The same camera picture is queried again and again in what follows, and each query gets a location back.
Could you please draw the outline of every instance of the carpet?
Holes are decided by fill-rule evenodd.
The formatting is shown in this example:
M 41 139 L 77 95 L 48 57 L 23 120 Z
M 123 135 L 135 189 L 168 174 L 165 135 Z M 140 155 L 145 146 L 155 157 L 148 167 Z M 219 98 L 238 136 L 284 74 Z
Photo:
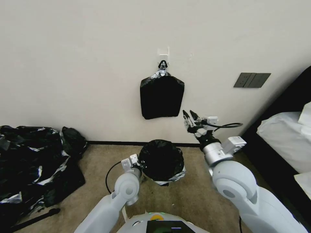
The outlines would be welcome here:
M 116 162 L 139 154 L 140 146 L 90 145 L 84 153 L 79 166 L 85 176 L 86 184 L 69 195 L 54 207 L 60 213 L 31 226 L 19 230 L 19 233 L 71 233 L 78 227 L 88 213 L 108 195 L 105 176 L 109 168 Z M 147 212 L 165 212 L 178 215 L 183 219 L 211 233 L 239 233 L 239 214 L 234 205 L 222 197 L 212 186 L 211 177 L 205 168 L 205 161 L 199 148 L 181 147 L 185 160 L 186 176 L 179 181 L 170 183 L 168 187 L 160 187 L 147 179 L 140 186 L 139 200 L 126 207 L 129 217 Z M 235 159 L 253 172 L 254 168 L 243 153 Z M 122 166 L 114 167 L 108 177 L 110 190 L 114 189 L 116 179 L 123 174 Z M 260 175 L 254 172 L 261 186 L 266 186 Z M 48 212 L 33 213 L 22 222 Z M 112 232 L 124 224 L 122 214 Z M 251 232 L 242 223 L 243 233 Z

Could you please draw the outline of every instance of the baseboard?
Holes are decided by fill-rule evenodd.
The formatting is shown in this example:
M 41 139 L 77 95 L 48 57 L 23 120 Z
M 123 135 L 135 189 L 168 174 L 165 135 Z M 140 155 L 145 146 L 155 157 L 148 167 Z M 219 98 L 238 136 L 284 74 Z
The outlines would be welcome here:
M 121 142 L 121 141 L 88 141 L 93 145 L 124 145 L 124 146 L 144 146 L 147 142 Z M 198 143 L 173 143 L 177 147 L 200 147 Z

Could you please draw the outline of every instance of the black bag with silver tape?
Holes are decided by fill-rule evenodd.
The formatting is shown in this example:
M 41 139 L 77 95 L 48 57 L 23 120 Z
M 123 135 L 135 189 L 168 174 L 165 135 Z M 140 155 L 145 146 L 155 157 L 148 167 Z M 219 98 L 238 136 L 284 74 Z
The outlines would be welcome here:
M 145 119 L 176 117 L 179 114 L 185 84 L 166 71 L 161 61 L 159 70 L 140 84 L 140 102 Z

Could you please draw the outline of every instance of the white adhesive hook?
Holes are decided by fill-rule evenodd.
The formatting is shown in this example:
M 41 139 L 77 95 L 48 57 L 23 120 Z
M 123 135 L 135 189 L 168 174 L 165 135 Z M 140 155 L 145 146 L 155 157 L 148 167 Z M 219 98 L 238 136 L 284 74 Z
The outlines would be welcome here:
M 160 61 L 165 60 L 167 65 L 169 65 L 169 47 L 167 47 L 167 50 L 158 49 L 158 56 L 158 64 L 160 63 Z

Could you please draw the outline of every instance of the silver metal joint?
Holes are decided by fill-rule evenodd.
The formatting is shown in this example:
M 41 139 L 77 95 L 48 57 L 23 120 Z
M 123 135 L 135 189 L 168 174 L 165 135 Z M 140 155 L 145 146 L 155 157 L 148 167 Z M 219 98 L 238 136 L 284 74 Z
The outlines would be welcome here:
M 219 142 L 214 142 L 203 148 L 204 158 L 210 168 L 215 167 L 218 163 L 224 160 L 231 160 L 231 154 L 225 154 Z

